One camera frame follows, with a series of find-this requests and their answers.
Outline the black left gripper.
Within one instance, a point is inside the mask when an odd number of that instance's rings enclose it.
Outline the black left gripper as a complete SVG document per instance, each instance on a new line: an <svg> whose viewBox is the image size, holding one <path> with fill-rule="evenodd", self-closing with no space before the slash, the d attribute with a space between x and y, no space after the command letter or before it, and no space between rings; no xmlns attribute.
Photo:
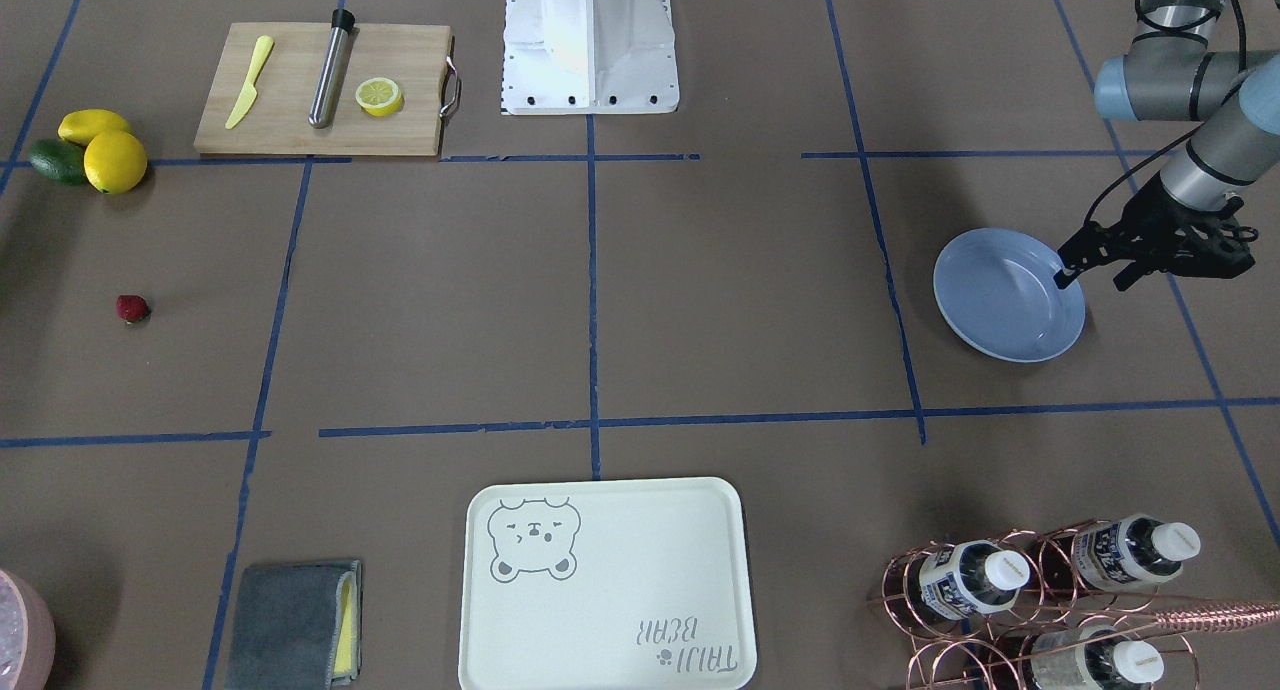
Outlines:
<svg viewBox="0 0 1280 690"><path fill-rule="evenodd" d="M1243 206L1244 198L1229 193L1220 210L1193 210L1153 178L1129 198L1111 229L1100 221L1083 221L1060 245L1061 269L1055 271L1055 285L1065 291L1083 271L1121 259L1126 266L1114 277L1117 292L1129 291L1156 271L1211 279L1240 277L1254 268L1251 245L1260 236L1235 220Z"/></svg>

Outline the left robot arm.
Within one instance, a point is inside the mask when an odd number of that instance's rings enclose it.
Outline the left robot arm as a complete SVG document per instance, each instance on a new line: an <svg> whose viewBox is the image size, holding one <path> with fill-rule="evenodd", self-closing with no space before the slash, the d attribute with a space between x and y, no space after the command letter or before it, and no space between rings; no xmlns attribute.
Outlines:
<svg viewBox="0 0 1280 690"><path fill-rule="evenodd" d="M1123 262L1120 292L1142 277L1234 279L1254 266L1257 230L1236 213L1243 192L1279 157L1279 60L1251 52L1239 29L1235 51L1208 47L1213 26L1235 0L1134 0L1129 51L1105 61L1094 83L1101 116L1123 122L1193 122L1167 148L1165 166L1105 227L1087 216L1059 248L1059 288L1083 271Z"/></svg>

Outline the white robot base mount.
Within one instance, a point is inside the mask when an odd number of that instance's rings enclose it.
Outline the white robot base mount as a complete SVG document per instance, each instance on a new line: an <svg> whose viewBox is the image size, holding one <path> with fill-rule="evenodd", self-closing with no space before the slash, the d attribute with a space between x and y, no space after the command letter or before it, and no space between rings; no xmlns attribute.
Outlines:
<svg viewBox="0 0 1280 690"><path fill-rule="evenodd" d="M673 113L671 0L504 0L507 116Z"/></svg>

